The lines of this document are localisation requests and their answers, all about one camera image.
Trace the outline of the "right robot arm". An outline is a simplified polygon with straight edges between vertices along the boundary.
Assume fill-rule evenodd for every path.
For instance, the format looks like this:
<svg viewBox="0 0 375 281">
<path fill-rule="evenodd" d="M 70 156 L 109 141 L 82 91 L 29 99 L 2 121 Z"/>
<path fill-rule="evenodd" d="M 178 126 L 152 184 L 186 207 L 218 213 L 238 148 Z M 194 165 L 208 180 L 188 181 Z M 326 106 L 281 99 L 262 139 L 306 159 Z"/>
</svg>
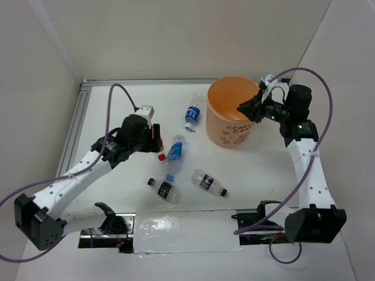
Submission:
<svg viewBox="0 0 375 281">
<path fill-rule="evenodd" d="M 312 100 L 311 89 L 292 85 L 282 103 L 274 101 L 259 90 L 252 99 L 240 104 L 237 110 L 249 120 L 259 123 L 267 118 L 279 123 L 280 134 L 291 155 L 297 186 L 287 197 L 299 196 L 296 211 L 286 207 L 286 202 L 262 201 L 256 223 L 240 228 L 237 234 L 255 227 L 270 229 L 274 224 L 284 229 L 288 242 L 329 244 L 347 220 L 346 211 L 339 209 L 331 196 L 319 155 L 322 137 L 315 124 L 308 119 Z"/>
</svg>

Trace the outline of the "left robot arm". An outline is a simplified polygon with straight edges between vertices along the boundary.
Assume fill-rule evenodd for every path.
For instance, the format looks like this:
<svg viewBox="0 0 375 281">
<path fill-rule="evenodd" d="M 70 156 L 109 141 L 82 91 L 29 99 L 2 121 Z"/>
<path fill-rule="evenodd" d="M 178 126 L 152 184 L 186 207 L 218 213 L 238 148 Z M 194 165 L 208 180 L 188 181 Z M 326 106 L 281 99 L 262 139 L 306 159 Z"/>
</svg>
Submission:
<svg viewBox="0 0 375 281">
<path fill-rule="evenodd" d="M 135 152 L 161 151 L 160 124 L 151 124 L 143 116 L 131 114 L 113 131 L 114 136 L 107 132 L 98 139 L 64 176 L 48 180 L 50 187 L 15 199 L 15 224 L 38 250 L 48 250 L 62 239 L 68 226 L 61 219 L 63 211 L 89 185 Z"/>
</svg>

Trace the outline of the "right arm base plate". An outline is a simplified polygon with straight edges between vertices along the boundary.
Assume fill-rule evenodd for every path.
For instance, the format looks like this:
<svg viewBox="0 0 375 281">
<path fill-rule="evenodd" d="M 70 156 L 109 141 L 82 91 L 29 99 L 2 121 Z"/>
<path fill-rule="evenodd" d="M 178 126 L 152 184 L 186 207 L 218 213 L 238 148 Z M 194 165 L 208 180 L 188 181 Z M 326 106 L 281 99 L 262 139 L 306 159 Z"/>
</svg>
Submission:
<svg viewBox="0 0 375 281">
<path fill-rule="evenodd" d="M 239 210 L 231 216 L 238 228 L 248 227 L 260 220 L 255 209 Z M 240 246 L 269 244 L 275 237 L 284 233 L 284 229 L 274 222 L 266 221 L 255 229 L 238 235 Z"/>
</svg>

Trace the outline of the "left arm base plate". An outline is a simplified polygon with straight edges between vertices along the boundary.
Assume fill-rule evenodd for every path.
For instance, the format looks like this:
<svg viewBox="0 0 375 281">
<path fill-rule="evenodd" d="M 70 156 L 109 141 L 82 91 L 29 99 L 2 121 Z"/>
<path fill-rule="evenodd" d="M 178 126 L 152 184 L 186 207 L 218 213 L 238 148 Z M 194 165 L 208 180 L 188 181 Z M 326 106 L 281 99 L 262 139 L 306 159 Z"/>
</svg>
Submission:
<svg viewBox="0 0 375 281">
<path fill-rule="evenodd" d="M 117 223 L 107 232 L 88 228 L 80 232 L 78 249 L 116 249 L 119 253 L 134 253 L 135 213 L 117 214 Z"/>
</svg>

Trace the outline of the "dark label bottle black cap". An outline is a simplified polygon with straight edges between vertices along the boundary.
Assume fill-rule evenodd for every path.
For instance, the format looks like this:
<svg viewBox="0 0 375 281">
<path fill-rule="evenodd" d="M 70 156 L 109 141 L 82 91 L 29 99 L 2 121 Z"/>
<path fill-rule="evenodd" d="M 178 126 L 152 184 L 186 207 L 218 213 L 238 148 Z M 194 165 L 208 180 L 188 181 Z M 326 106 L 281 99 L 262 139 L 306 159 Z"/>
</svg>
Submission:
<svg viewBox="0 0 375 281">
<path fill-rule="evenodd" d="M 196 169 L 190 179 L 194 186 L 213 196 L 225 197 L 228 195 L 227 189 L 219 181 L 200 169 Z"/>
</svg>

